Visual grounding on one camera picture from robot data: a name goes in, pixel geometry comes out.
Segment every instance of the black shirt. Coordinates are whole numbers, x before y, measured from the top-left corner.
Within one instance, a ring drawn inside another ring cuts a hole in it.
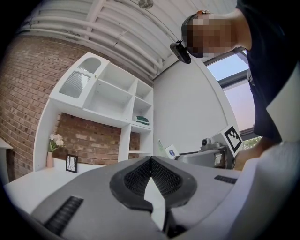
[[[237,8],[245,16],[252,38],[247,59],[253,78],[249,83],[255,104],[254,133],[279,142],[280,134],[266,108],[298,61],[296,15],[273,1],[238,0]]]

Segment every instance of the hand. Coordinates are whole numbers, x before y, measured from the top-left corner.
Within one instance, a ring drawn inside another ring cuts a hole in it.
[[[249,159],[258,158],[261,154],[262,152],[257,147],[239,151],[238,155],[235,157],[234,170],[243,170],[245,163]]]

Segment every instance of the white counter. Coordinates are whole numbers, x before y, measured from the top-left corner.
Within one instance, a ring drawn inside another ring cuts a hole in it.
[[[9,183],[8,180],[8,167],[6,159],[6,150],[13,149],[8,143],[6,143],[2,138],[0,138],[0,176],[3,184]]]
[[[78,173],[65,171],[65,160],[54,159],[54,168],[31,172],[4,186],[11,202],[31,214],[50,194],[70,182],[81,173],[105,165],[78,164]]]

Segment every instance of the white shelving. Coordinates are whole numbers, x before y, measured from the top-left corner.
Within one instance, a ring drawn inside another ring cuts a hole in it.
[[[110,83],[97,80],[84,107],[100,115],[127,121],[131,115],[132,97],[130,93]]]
[[[116,65],[109,63],[103,73],[100,75],[100,79],[125,91],[129,91],[136,77],[117,67]]]
[[[152,104],[153,103],[153,88],[151,88],[146,83],[139,81],[137,84],[136,96],[139,97],[140,99],[143,99],[146,102],[149,102],[150,104]]]
[[[82,56],[51,92],[37,129],[35,171],[45,166],[48,137],[60,112],[122,128],[119,161],[133,153],[153,154],[153,88],[95,54]],[[149,125],[137,123],[136,116],[147,118]],[[129,151],[131,132],[140,133],[138,151]]]

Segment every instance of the sky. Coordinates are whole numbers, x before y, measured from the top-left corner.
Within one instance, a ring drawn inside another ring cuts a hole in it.
[[[247,70],[248,65],[238,56],[232,55],[210,64],[207,68],[216,80],[220,81],[225,77]],[[235,87],[225,89],[225,94],[234,112],[239,130],[253,127],[255,108],[248,82],[238,83]]]

